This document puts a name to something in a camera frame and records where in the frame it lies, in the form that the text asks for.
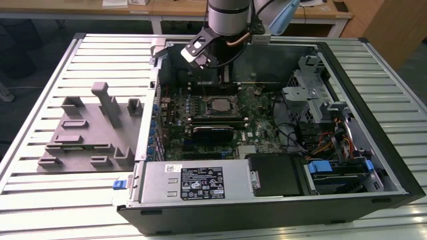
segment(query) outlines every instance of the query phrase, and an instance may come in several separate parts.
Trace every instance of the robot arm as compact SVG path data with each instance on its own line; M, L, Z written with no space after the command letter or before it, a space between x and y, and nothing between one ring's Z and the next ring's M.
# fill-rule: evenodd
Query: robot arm
M251 35L247 26L251 0L208 0L207 4L208 27L201 29L181 50L185 60L201 69L212 68L212 57L216 58L217 66L227 65Z
M272 2L280 6L280 0L255 1L257 4L263 3L257 13L252 13L248 25L251 0L208 0L208 27L201 29L180 52L195 68L220 69L228 66L244 52L251 35L265 33L259 13ZM268 26L276 35L287 28L300 0L284 2L287 5L281 6L281 11Z

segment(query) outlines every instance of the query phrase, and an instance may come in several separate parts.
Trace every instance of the power supply label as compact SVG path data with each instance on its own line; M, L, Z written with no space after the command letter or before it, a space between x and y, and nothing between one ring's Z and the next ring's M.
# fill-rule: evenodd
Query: power supply label
M224 199L225 186L221 167L180 169L180 199Z

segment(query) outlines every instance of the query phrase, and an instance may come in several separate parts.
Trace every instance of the copper tube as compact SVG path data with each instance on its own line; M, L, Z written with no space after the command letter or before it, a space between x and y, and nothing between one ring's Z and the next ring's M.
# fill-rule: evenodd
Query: copper tube
M233 42L228 41L227 46L235 47L235 46L240 45L249 36L251 36L251 33L247 32L236 41L233 41Z

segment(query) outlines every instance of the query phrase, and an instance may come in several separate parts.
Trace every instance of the blue handle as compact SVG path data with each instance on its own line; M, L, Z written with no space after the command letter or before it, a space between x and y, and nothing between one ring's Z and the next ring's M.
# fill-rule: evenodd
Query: blue handle
M288 2L288 4L285 5L281 12L275 17L275 19L272 20L268 26L272 35L277 36L283 34L283 32L285 31L291 23L291 20L295 15L296 9L299 8L299 5L300 5L300 0L291 0Z

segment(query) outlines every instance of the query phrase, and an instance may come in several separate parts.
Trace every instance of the slotted metal surface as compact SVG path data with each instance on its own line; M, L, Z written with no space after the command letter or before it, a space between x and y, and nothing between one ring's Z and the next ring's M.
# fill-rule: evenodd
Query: slotted metal surface
M276 39L324 41L321 38ZM91 86L95 81L103 81L108 82L108 93L117 96L120 103L129 97L140 98L141 102L152 98L148 91L152 40L153 37L145 35L101 34L88 34L83 40L73 40L36 103L40 107L31 112L0 165L1 239L427 238L427 198L398 209L374 212L345 224L144 237L112 206L112 182L128 172L39 174L37 158L59 124L65 96L81 96L84 103L96 103ZM372 54L374 50L368 50L368 45L356 39L327 39L325 42L427 191L426 107L379 56Z

